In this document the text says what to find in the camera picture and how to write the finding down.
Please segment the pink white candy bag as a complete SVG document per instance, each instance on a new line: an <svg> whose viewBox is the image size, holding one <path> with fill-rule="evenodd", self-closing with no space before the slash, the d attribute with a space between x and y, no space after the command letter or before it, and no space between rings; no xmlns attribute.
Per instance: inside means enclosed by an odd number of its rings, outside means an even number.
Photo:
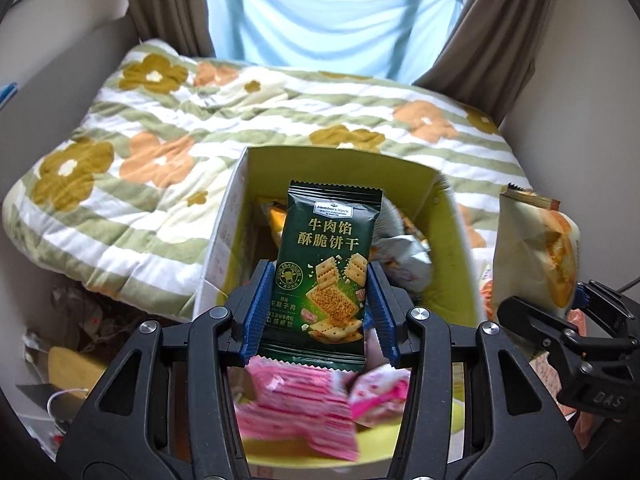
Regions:
<svg viewBox="0 0 640 480"><path fill-rule="evenodd" d="M357 377L348 394L352 420L373 428L401 421L411 372L384 364Z"/></svg>

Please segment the beige bread snack bag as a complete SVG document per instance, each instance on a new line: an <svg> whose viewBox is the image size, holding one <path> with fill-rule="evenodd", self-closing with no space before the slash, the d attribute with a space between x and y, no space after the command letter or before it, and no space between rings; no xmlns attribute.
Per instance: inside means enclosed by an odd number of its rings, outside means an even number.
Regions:
<svg viewBox="0 0 640 480"><path fill-rule="evenodd" d="M556 318L573 304L579 274L580 232L560 202L515 184L499 197L491 304L521 298Z"/></svg>

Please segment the pink striped snack bag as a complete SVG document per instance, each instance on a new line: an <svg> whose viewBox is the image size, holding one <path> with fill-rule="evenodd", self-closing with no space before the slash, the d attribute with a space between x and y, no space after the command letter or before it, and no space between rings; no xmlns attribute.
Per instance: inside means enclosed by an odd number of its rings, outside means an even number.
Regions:
<svg viewBox="0 0 640 480"><path fill-rule="evenodd" d="M235 408L244 439L302 440L338 460L359 457L356 425L339 370L255 356L246 366L253 397Z"/></svg>

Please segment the grey chip bag cartoon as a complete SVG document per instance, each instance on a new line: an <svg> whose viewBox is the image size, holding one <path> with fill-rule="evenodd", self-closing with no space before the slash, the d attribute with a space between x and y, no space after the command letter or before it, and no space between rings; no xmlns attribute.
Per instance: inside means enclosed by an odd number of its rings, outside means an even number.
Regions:
<svg viewBox="0 0 640 480"><path fill-rule="evenodd" d="M433 266L426 239L386 196L375 220L370 260L410 295L420 296L431 284Z"/></svg>

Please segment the green beef cracker pack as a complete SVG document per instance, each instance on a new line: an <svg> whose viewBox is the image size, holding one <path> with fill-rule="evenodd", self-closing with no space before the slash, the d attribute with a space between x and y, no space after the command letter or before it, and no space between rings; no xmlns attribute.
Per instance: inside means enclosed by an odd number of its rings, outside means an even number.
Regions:
<svg viewBox="0 0 640 480"><path fill-rule="evenodd" d="M382 200L378 188L290 183L260 356L363 370L366 281Z"/></svg>

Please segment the yellow-green cardboard box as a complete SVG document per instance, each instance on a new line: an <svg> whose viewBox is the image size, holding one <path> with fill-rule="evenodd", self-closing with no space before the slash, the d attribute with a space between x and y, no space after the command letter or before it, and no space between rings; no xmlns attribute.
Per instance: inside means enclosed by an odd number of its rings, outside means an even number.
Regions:
<svg viewBox="0 0 640 480"><path fill-rule="evenodd" d="M276 261L262 260L247 284L224 290L233 243L244 231L248 170L266 165L267 192L288 192L302 206L286 217ZM411 368L409 403L388 474L393 479L441 479L447 470L452 413L452 333L483 319L474 261L446 179L420 167L426 191L418 217L434 271L426 305L392 286L368 263L382 191L372 154L326 148L248 148L236 163L220 206L198 285L188 344L188 408L194 474L245 479L250 474L232 411L227 370L243 366L262 346L268 315L286 298L321 296L324 315L346 322L370 311L386 356Z"/></svg>

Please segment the floral striped quilt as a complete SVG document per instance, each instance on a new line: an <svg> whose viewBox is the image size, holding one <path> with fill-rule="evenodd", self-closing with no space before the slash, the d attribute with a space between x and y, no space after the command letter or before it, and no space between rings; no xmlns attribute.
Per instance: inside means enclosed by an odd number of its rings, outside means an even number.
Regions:
<svg viewBox="0 0 640 480"><path fill-rule="evenodd" d="M440 171L472 253L494 251L498 196L524 171L492 119L385 79L133 47L72 135L2 204L16 248L93 292L190 318L224 191L244 148L360 148Z"/></svg>

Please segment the right brown curtain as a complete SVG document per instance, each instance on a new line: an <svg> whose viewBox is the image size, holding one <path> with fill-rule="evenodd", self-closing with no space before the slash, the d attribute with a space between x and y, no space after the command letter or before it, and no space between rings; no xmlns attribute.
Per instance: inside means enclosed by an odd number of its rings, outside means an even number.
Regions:
<svg viewBox="0 0 640 480"><path fill-rule="evenodd" d="M414 84L501 124L532 78L553 0L468 0L433 66Z"/></svg>

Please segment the brown curtain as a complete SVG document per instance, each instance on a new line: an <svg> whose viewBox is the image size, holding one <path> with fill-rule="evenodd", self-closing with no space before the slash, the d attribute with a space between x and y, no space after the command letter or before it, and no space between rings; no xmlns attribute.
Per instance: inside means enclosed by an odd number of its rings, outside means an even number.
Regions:
<svg viewBox="0 0 640 480"><path fill-rule="evenodd" d="M139 37L160 39L189 56L215 55L206 0L128 0Z"/></svg>
<svg viewBox="0 0 640 480"><path fill-rule="evenodd" d="M501 124L532 78L553 0L468 0L433 66L414 84Z"/></svg>

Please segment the grey bed headboard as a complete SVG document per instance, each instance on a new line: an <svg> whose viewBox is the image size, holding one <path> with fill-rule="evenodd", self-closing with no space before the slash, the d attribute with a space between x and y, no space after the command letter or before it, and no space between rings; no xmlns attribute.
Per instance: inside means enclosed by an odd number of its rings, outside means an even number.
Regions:
<svg viewBox="0 0 640 480"><path fill-rule="evenodd" d="M130 16L81 38L26 82L1 110L1 192L67 140L106 78L139 42Z"/></svg>

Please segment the left brown curtain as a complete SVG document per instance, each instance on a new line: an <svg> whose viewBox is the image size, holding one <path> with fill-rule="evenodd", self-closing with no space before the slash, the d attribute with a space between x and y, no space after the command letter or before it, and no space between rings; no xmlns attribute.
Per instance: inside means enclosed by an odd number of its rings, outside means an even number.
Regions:
<svg viewBox="0 0 640 480"><path fill-rule="evenodd" d="M215 55L206 0L128 0L139 37L160 39L189 56Z"/></svg>

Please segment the light blue window cloth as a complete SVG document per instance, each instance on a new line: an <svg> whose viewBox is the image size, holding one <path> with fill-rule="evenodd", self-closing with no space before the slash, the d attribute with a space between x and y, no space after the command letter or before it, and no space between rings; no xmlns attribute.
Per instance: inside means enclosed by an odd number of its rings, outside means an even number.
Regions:
<svg viewBox="0 0 640 480"><path fill-rule="evenodd" d="M413 84L463 0L206 0L218 58Z"/></svg>

